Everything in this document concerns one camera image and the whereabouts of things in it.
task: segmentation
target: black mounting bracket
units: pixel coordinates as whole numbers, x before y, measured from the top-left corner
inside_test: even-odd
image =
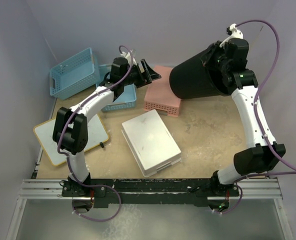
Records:
[[[120,195],[123,204],[188,204],[207,207],[207,197],[225,197],[227,191],[236,197],[239,191],[234,185],[221,185],[218,178],[187,179],[90,179],[87,185],[108,185]],[[61,181],[63,197],[89,197],[90,188],[80,185],[76,189],[75,181]],[[109,204],[118,204],[116,194],[105,187],[94,188],[94,208],[107,208]]]

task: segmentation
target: small whiteboard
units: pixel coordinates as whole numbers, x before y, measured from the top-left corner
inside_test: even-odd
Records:
[[[33,132],[36,135],[40,145],[47,154],[50,162],[58,166],[66,162],[66,156],[57,152],[57,143],[53,141],[53,132],[55,127],[55,118],[45,121],[34,127]],[[88,123],[88,143],[85,152],[108,141],[109,135],[98,115],[95,115]]]

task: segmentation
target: pink plastic basket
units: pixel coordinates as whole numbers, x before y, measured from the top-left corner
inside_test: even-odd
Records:
[[[144,97],[144,110],[156,109],[159,113],[178,117],[181,99],[176,97],[169,84],[171,67],[155,66],[154,71],[161,75],[160,79],[152,81]]]

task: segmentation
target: glass panel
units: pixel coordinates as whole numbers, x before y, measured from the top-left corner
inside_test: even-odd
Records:
[[[106,218],[117,205],[86,215]],[[282,240],[274,201],[242,200],[227,215],[192,205],[125,204],[108,222],[92,222],[72,214],[71,200],[28,200],[17,240]]]

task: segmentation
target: white bracket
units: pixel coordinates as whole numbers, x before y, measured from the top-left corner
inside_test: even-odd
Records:
[[[229,27],[229,30],[232,32],[232,34],[227,37],[225,40],[220,43],[219,47],[223,48],[225,46],[225,43],[229,41],[229,39],[244,39],[243,33],[236,27],[236,24],[231,24]]]

